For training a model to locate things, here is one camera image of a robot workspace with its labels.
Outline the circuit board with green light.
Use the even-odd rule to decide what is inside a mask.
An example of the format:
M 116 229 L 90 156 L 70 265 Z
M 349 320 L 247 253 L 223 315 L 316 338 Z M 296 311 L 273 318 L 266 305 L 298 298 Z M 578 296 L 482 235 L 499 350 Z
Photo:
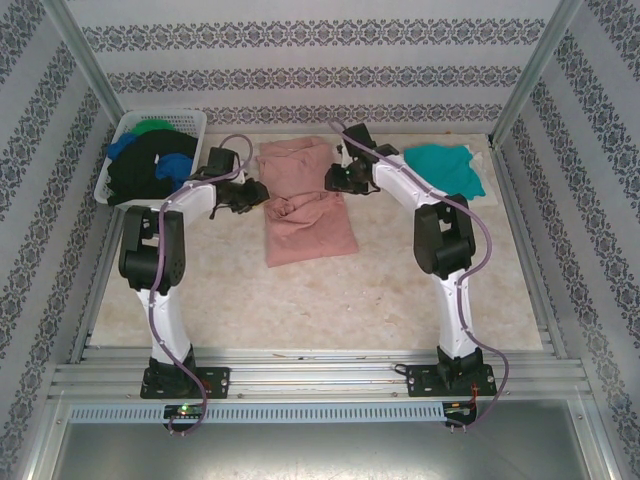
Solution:
M 203 415 L 203 407 L 199 404 L 171 404 L 164 407 L 163 418 L 170 420 L 185 419 L 198 420 Z

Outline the green garment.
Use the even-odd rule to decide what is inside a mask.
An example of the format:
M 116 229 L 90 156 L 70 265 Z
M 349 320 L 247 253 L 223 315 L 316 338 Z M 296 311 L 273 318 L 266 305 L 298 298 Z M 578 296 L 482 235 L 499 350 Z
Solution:
M 159 118 L 143 119 L 138 122 L 131 130 L 130 133 L 136 136 L 143 135 L 145 133 L 156 130 L 169 130 L 175 131 L 175 127 L 167 120 Z

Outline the black garment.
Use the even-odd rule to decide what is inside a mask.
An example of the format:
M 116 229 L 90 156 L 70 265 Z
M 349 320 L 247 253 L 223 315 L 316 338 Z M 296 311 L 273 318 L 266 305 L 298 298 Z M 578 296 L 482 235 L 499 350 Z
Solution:
M 169 180 L 155 177 L 155 161 L 172 153 L 182 153 L 195 159 L 198 139 L 179 131 L 156 130 L 138 136 L 116 161 L 107 167 L 111 194 L 110 206 L 137 199 L 164 199 L 171 193 Z

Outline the aluminium frame post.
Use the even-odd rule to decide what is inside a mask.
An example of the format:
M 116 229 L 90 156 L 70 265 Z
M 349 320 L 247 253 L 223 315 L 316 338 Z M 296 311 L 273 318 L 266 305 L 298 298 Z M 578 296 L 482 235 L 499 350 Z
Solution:
M 519 113 L 523 109 L 530 92 L 553 56 L 554 50 L 565 35 L 583 0 L 559 0 L 556 9 L 547 23 L 539 42 L 516 82 L 504 108 L 489 135 L 490 145 L 501 145 L 509 134 Z
M 42 2 L 110 121 L 117 125 L 124 115 L 124 109 L 82 29 L 73 17 L 67 0 L 42 0 Z

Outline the white plastic laundry basket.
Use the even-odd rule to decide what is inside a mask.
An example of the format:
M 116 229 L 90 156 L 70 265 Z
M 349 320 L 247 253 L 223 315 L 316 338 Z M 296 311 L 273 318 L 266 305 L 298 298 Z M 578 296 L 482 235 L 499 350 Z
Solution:
M 203 146 L 205 127 L 207 123 L 206 115 L 198 110 L 190 109 L 156 109 L 156 110 L 136 110 L 126 113 L 120 120 L 115 134 L 112 138 L 113 143 L 121 134 L 130 132 L 130 130 L 141 120 L 149 118 L 164 119 L 172 123 L 175 127 L 175 131 L 179 131 L 198 139 L 198 145 L 196 147 L 195 159 L 193 161 L 191 175 L 195 172 L 199 157 Z M 103 166 L 101 168 L 97 184 L 94 189 L 95 200 L 103 205 L 108 205 L 107 199 L 111 194 L 110 189 L 106 183 L 109 181 L 107 167 L 111 164 L 111 160 L 105 157 Z M 125 202 L 112 207 L 127 209 L 132 205 L 140 205 L 151 208 L 158 208 L 166 199 L 137 199 L 129 202 Z

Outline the pink t-shirt with pixel print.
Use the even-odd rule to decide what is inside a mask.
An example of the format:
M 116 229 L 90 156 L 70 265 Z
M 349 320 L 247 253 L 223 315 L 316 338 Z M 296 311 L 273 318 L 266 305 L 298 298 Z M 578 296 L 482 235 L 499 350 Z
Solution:
M 333 147 L 316 136 L 265 142 L 257 157 L 270 268 L 359 251 L 344 198 L 325 188 Z

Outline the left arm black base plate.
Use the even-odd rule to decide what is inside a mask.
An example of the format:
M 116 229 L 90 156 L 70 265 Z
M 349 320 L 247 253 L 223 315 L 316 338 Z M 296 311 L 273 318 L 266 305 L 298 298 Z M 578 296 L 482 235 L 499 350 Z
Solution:
M 226 367 L 197 367 L 195 376 L 204 387 L 208 399 L 226 399 L 230 383 L 230 369 Z M 143 374 L 142 399 L 187 399 L 202 396 L 199 386 L 175 365 L 154 371 L 147 367 Z

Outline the aluminium mounting rail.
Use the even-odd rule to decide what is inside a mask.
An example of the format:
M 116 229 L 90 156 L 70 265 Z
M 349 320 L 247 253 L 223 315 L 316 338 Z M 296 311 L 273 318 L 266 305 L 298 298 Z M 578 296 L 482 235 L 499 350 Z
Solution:
M 79 362 L 55 367 L 49 399 L 136 401 L 148 353 L 88 347 Z M 504 400 L 570 399 L 592 392 L 583 362 L 552 351 L 516 351 L 509 363 L 488 354 Z M 198 364 L 231 371 L 231 402 L 382 401 L 408 398 L 398 364 L 433 364 L 432 350 L 273 350 L 198 348 Z

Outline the blue garment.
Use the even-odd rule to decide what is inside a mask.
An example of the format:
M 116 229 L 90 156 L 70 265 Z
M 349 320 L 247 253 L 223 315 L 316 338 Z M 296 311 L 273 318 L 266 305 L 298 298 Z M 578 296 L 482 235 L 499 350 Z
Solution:
M 155 177 L 169 180 L 173 192 L 179 190 L 190 177 L 193 159 L 182 153 L 167 154 L 155 161 Z
M 112 161 L 116 161 L 122 151 L 134 143 L 138 136 L 131 132 L 125 132 L 121 134 L 113 143 L 107 148 L 107 157 Z

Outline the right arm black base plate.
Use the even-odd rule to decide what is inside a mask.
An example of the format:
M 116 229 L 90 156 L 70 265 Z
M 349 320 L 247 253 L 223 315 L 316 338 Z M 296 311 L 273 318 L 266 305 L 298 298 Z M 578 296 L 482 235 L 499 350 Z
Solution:
M 446 382 L 436 365 L 410 365 L 407 369 L 407 387 L 410 397 L 470 397 L 473 387 L 479 396 L 497 393 L 493 369 L 482 365 L 474 372 L 455 375 Z

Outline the teal folded t-shirt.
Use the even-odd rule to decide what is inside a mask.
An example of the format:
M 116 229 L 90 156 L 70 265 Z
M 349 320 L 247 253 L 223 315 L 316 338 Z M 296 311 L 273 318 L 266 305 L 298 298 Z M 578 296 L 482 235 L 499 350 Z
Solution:
M 486 195 L 471 165 L 473 155 L 466 146 L 410 147 L 404 150 L 404 160 L 426 182 L 448 195 L 461 194 L 466 200 Z

